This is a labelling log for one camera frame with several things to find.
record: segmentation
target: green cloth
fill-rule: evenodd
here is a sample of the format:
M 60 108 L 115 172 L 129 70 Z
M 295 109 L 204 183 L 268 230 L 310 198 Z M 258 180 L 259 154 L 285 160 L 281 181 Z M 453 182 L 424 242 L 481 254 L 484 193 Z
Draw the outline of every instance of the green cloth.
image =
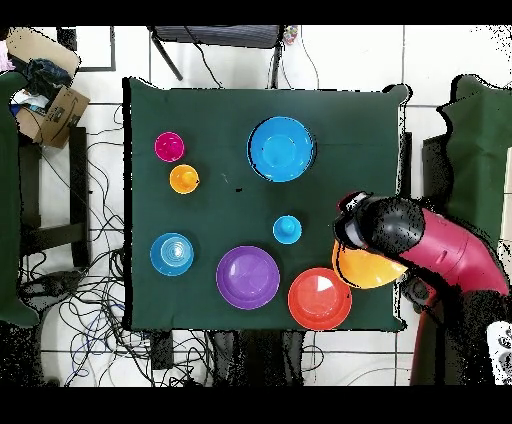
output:
M 396 192 L 398 110 L 409 96 L 407 87 L 394 86 L 386 93 L 164 91 L 136 79 L 129 82 L 132 328 L 302 328 L 288 311 L 288 290 L 306 269 L 332 268 L 331 224 L 337 202 L 353 190 Z M 264 180 L 247 159 L 251 131 L 271 116 L 297 119 L 318 143 L 311 168 L 291 182 Z M 155 139 L 166 131 L 178 133 L 185 142 L 185 156 L 177 163 L 155 155 Z M 169 185 L 170 171 L 181 163 L 199 173 L 200 184 L 191 194 L 178 194 Z M 284 214 L 302 223 L 302 237 L 293 245 L 279 244 L 272 235 L 274 221 Z M 194 247 L 194 263 L 179 277 L 165 277 L 151 265 L 151 245 L 167 232 L 183 234 Z M 274 299 L 251 311 L 229 305 L 215 282 L 222 256 L 240 245 L 266 250 L 281 275 Z M 393 317 L 392 284 L 352 293 L 352 310 L 341 329 L 403 329 L 402 321 Z
M 20 264 L 21 200 L 17 123 L 11 98 L 27 85 L 18 72 L 0 74 L 0 320 L 20 327 L 39 323 L 37 312 L 17 296 Z
M 496 249 L 512 146 L 512 90 L 490 88 L 464 75 L 456 81 L 454 100 L 442 107 L 453 128 L 446 146 L 454 172 L 447 212 L 483 231 Z

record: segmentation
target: blue plate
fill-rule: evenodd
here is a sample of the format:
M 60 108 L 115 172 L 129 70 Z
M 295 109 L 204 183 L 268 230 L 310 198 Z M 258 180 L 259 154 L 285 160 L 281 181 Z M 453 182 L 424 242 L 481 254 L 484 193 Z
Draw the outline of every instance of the blue plate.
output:
M 194 260 L 194 249 L 188 239 L 178 233 L 158 237 L 151 246 L 151 263 L 161 274 L 176 277 L 186 272 Z
M 294 216 L 283 215 L 274 223 L 272 232 L 279 243 L 293 244 L 300 238 L 302 226 Z
M 313 161 L 315 143 L 299 121 L 276 116 L 259 124 L 247 142 L 247 157 L 263 178 L 282 183 L 299 177 Z

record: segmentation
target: chair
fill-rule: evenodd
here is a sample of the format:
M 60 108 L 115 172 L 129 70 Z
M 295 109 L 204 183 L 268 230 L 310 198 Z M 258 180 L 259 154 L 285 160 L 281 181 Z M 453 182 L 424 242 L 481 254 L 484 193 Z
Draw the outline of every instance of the chair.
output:
M 285 25 L 209 25 L 209 26 L 151 26 L 151 39 L 169 68 L 178 79 L 183 76 L 165 51 L 161 42 L 207 44 L 217 46 L 274 49 L 272 82 L 277 88 L 277 72 L 281 58 Z

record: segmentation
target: orange cup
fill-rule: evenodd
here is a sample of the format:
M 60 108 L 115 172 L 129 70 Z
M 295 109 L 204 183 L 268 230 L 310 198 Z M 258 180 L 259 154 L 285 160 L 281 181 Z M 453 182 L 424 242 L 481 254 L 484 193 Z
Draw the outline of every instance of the orange cup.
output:
M 178 165 L 171 171 L 169 181 L 175 192 L 188 194 L 199 185 L 199 175 L 190 165 Z

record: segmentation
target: plate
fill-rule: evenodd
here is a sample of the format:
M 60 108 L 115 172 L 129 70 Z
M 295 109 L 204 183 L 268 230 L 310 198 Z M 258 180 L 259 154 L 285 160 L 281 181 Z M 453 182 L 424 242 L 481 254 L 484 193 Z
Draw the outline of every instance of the plate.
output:
M 351 306 L 350 287 L 332 269 L 304 271 L 288 292 L 288 308 L 293 318 L 313 331 L 336 328 L 348 316 Z
M 249 136 L 247 157 L 254 171 L 268 181 L 300 177 L 313 162 L 315 143 L 299 121 L 284 116 L 260 123 Z
M 279 288 L 279 269 L 272 257 L 255 246 L 239 246 L 226 253 L 217 266 L 217 288 L 239 309 L 267 304 Z

